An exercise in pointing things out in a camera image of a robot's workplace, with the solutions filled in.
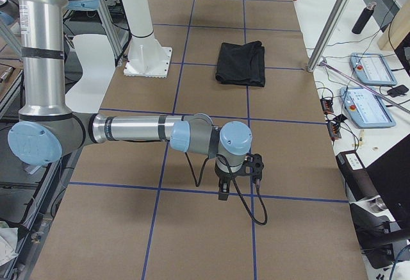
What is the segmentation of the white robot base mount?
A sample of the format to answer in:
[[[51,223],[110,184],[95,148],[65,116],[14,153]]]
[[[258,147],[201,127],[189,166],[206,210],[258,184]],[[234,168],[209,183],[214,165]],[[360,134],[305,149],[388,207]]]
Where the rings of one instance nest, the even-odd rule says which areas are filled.
[[[161,46],[156,39],[148,0],[122,0],[122,4],[131,34],[124,74],[167,77],[172,48]]]

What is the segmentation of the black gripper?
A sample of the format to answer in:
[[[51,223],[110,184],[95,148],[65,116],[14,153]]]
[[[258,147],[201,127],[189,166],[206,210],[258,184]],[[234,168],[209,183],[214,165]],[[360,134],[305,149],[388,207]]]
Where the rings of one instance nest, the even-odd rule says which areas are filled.
[[[233,173],[225,172],[215,165],[215,174],[219,178],[218,181],[218,199],[220,201],[226,201],[230,194],[230,183],[236,176]]]

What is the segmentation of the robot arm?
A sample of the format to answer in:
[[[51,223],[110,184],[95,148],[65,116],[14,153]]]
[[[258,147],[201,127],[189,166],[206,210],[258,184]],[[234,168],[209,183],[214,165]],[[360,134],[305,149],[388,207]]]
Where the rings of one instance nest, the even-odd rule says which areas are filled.
[[[228,198],[238,176],[259,183],[261,158],[249,152],[252,133],[242,122],[218,127],[205,114],[105,117],[72,111],[65,102],[62,11],[96,10],[100,0],[18,2],[26,102],[8,132],[8,145],[21,161],[45,165],[107,141],[169,142],[175,150],[215,161],[221,200]]]

